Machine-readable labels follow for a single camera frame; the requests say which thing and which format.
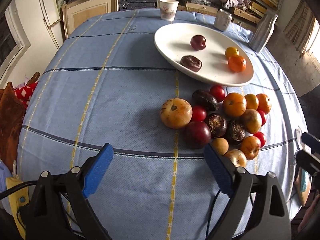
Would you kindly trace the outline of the pale yellow apple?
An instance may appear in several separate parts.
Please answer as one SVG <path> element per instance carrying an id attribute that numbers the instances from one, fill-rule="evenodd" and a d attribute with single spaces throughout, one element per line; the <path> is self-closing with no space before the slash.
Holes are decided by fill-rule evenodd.
<path id="1" fill-rule="evenodd" d="M 247 166 L 247 158 L 241 150 L 230 150 L 224 156 L 228 158 L 234 164 L 235 167 Z"/>

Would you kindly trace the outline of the small tan round fruit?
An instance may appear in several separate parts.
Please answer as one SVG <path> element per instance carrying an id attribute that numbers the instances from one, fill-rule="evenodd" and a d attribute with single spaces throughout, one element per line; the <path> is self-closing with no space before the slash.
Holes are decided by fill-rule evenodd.
<path id="1" fill-rule="evenodd" d="M 215 152 L 219 155 L 224 155 L 229 150 L 229 143 L 224 138 L 215 138 L 211 142 L 211 145 L 212 145 L 213 149 L 215 150 Z"/>

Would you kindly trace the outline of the orange speckled fruit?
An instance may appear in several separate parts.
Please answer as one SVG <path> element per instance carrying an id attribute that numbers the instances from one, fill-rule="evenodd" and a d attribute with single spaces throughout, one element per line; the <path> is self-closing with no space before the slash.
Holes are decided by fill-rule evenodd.
<path id="1" fill-rule="evenodd" d="M 261 147 L 261 141 L 255 136 L 245 137 L 240 145 L 240 150 L 244 153 L 247 160 L 253 160 L 257 157 Z"/>

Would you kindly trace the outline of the yellow potato-like fruit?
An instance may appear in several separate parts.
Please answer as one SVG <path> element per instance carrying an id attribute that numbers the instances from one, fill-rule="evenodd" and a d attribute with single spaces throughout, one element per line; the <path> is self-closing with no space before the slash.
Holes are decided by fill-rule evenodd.
<path id="1" fill-rule="evenodd" d="M 255 109 L 246 109 L 244 114 L 240 116 L 240 122 L 244 125 L 248 133 L 254 134 L 259 131 L 262 126 L 262 118 Z"/>

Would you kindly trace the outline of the large orange tangerine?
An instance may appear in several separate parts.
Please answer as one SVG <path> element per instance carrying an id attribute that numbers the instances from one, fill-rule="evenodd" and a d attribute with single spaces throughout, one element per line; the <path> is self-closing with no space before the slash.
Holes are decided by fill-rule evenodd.
<path id="1" fill-rule="evenodd" d="M 265 114 L 270 113 L 272 108 L 272 103 L 269 96 L 267 96 L 266 94 L 260 93 L 260 94 L 257 94 L 256 97 L 259 101 L 258 110 L 263 111 Z"/>

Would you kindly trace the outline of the orange persimmon fruit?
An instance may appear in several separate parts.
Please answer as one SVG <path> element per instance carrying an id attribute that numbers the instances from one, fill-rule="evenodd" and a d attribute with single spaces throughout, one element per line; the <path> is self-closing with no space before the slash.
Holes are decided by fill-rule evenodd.
<path id="1" fill-rule="evenodd" d="M 225 115 L 238 118 L 246 111 L 247 101 L 245 97 L 239 93 L 229 93 L 223 100 L 222 107 Z"/>

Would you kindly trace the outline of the large tan ribbed fruit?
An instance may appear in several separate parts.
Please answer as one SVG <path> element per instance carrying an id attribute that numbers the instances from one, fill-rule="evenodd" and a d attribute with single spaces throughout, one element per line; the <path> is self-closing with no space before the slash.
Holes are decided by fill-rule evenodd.
<path id="1" fill-rule="evenodd" d="M 168 99 L 160 110 L 160 119 L 171 129 L 182 129 L 191 121 L 193 109 L 191 104 L 180 98 Z"/>

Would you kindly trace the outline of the red cherry tomato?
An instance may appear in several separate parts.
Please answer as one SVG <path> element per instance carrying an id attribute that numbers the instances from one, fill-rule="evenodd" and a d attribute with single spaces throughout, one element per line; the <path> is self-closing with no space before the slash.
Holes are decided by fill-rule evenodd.
<path id="1" fill-rule="evenodd" d="M 219 85 L 211 87 L 209 93 L 217 100 L 217 102 L 222 102 L 226 96 L 224 88 Z"/>

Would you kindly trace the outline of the dark brown fruit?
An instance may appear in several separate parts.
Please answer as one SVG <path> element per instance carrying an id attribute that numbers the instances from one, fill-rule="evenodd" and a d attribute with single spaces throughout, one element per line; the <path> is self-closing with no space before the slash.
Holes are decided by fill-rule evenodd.
<path id="1" fill-rule="evenodd" d="M 185 55 L 181 58 L 180 64 L 193 72 L 198 72 L 202 68 L 202 62 L 192 55 Z"/>

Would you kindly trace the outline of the small yellow orange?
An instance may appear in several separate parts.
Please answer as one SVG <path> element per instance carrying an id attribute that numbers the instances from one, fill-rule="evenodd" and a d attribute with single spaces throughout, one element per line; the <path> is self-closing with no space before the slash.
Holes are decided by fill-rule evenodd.
<path id="1" fill-rule="evenodd" d="M 239 55 L 239 50 L 238 50 L 238 48 L 228 47 L 228 48 L 225 50 L 226 59 L 229 59 L 229 58 L 232 57 L 232 56 L 238 56 L 238 55 Z"/>

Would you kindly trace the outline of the blue checked tablecloth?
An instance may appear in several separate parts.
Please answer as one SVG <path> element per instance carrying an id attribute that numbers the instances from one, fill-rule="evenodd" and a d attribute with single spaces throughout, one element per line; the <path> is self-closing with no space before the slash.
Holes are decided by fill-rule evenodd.
<path id="1" fill-rule="evenodd" d="M 18 145 L 21 180 L 62 174 L 101 147 L 114 157 L 89 203 L 113 239 L 204 239 L 228 197 L 202 150 L 166 127 L 163 102 L 209 85 L 177 71 L 153 37 L 157 9 L 96 16 L 80 25 L 41 76 Z"/>

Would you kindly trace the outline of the silver metal bottle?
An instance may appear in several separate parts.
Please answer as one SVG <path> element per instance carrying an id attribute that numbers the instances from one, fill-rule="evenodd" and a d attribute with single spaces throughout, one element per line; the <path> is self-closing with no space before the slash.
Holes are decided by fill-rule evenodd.
<path id="1" fill-rule="evenodd" d="M 253 51 L 260 53 L 266 46 L 273 34 L 277 18 L 278 15 L 273 10 L 267 9 L 263 18 L 257 24 L 256 31 L 249 39 L 248 44 Z"/>

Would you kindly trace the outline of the white drink can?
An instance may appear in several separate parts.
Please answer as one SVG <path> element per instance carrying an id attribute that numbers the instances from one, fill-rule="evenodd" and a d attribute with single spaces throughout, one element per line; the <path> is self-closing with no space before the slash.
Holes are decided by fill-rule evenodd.
<path id="1" fill-rule="evenodd" d="M 219 9 L 213 26 L 220 31 L 227 31 L 231 21 L 232 15 L 227 11 Z"/>

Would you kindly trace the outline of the wooden framed panel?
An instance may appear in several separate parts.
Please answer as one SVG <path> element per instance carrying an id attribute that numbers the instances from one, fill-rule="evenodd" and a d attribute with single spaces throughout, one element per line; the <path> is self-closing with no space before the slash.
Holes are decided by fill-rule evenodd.
<path id="1" fill-rule="evenodd" d="M 63 5 L 62 19 L 65 38 L 68 38 L 87 19 L 118 10 L 118 0 L 76 0 Z"/>

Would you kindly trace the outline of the white paper cup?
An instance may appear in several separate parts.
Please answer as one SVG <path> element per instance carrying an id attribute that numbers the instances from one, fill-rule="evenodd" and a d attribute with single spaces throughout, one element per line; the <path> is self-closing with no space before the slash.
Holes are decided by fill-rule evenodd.
<path id="1" fill-rule="evenodd" d="M 176 16 L 179 1 L 159 0 L 160 15 L 162 20 L 173 21 Z"/>

